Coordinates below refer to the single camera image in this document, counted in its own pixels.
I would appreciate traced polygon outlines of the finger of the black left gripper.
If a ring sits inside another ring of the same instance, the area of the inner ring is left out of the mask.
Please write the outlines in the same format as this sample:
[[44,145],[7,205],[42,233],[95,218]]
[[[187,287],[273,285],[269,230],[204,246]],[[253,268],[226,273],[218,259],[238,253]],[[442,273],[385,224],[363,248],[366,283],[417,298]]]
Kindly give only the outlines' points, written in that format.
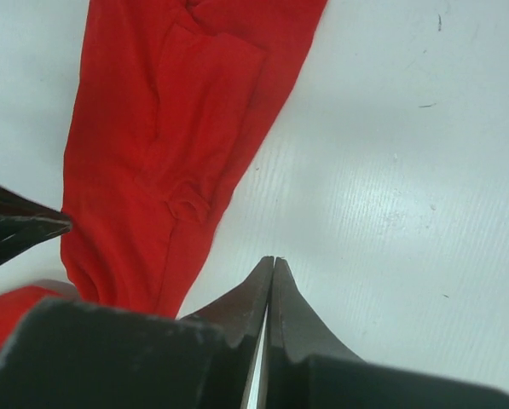
[[0,266],[71,230],[68,215],[0,186]]

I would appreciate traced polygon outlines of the red t shirt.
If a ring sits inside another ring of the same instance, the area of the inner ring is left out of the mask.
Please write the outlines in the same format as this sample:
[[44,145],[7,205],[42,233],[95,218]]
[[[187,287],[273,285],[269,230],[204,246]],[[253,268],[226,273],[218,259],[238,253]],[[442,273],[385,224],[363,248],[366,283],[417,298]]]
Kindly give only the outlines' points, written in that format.
[[87,302],[175,317],[309,53],[322,1],[92,1],[61,240]]

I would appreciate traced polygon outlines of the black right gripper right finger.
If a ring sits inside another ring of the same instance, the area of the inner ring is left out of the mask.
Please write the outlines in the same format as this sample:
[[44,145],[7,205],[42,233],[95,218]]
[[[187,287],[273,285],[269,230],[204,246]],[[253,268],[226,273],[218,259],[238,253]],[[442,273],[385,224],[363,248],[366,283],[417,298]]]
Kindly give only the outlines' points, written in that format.
[[268,300],[260,408],[509,408],[509,394],[376,365],[343,344],[275,260]]

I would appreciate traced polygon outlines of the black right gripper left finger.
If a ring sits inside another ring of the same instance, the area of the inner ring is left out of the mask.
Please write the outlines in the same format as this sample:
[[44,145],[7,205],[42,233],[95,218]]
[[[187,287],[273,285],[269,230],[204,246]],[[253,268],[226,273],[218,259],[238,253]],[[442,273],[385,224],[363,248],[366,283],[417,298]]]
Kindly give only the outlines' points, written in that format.
[[246,407],[274,262],[179,320],[41,301],[0,351],[0,408]]

